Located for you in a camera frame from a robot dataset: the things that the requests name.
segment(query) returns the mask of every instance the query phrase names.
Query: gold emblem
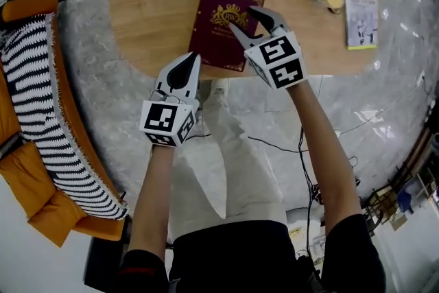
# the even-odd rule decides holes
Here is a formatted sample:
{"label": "gold emblem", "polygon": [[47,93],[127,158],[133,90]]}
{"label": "gold emblem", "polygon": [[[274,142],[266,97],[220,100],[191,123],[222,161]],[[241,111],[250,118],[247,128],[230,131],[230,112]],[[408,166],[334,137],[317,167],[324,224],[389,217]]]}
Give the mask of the gold emblem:
{"label": "gold emblem", "polygon": [[248,24],[247,12],[242,14],[240,12],[241,8],[235,4],[228,4],[226,9],[222,5],[218,5],[218,9],[212,11],[211,22],[224,27],[228,27],[228,24],[232,22],[246,29]]}

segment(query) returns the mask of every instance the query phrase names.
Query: sleeve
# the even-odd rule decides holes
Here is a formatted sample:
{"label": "sleeve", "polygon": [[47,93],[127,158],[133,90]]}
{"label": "sleeve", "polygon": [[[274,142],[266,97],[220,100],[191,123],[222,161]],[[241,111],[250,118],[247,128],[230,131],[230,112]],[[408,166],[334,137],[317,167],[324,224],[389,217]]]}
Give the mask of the sleeve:
{"label": "sleeve", "polygon": [[163,261],[145,250],[131,250],[123,258],[113,292],[165,293],[168,287]]}
{"label": "sleeve", "polygon": [[385,273],[363,215],[339,222],[328,234],[322,273],[327,290],[385,292]]}

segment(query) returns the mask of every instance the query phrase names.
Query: white sneaker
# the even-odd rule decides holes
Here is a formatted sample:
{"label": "white sneaker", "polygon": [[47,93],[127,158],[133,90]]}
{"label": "white sneaker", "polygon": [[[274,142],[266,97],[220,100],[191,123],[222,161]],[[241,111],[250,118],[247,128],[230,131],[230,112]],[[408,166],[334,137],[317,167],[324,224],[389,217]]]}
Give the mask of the white sneaker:
{"label": "white sneaker", "polygon": [[215,105],[220,102],[222,105],[227,107],[227,95],[230,84],[227,78],[221,80],[213,80],[211,85],[211,92],[209,98],[205,101],[205,104]]}
{"label": "white sneaker", "polygon": [[222,95],[222,97],[226,99],[229,88],[230,82],[228,81],[228,78],[213,80],[211,86],[211,94],[209,95],[209,97],[211,97],[212,95],[218,95],[220,97]]}

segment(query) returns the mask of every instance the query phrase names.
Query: orange chair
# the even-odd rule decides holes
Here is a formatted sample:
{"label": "orange chair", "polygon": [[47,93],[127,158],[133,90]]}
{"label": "orange chair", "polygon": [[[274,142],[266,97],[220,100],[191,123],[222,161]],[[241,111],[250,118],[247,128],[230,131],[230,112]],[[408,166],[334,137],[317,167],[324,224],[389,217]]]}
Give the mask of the orange chair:
{"label": "orange chair", "polygon": [[[30,16],[57,14],[57,11],[58,0],[13,0],[1,9],[1,22],[13,25],[13,22]],[[73,100],[61,54],[56,16],[52,19],[52,27],[59,100],[65,121],[91,167],[121,201],[91,145]],[[1,63],[0,69],[0,145],[4,145],[20,132],[20,126],[8,94]],[[61,247],[71,229],[93,237],[120,240],[125,220],[107,220],[85,214],[74,201],[54,187],[33,143],[26,143],[1,159],[0,174],[23,206],[29,218],[28,223],[57,246]]]}

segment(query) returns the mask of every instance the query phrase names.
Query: book cover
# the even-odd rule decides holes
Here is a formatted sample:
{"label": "book cover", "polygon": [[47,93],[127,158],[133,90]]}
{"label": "book cover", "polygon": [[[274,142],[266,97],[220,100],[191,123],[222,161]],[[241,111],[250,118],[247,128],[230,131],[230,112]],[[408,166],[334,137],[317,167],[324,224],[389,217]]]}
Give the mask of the book cover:
{"label": "book cover", "polygon": [[346,37],[349,50],[378,45],[378,0],[345,0]]}
{"label": "book cover", "polygon": [[254,36],[258,22],[248,15],[247,7],[263,3],[264,0],[200,0],[189,51],[199,53],[203,64],[243,71],[244,49],[228,24],[232,22]]}

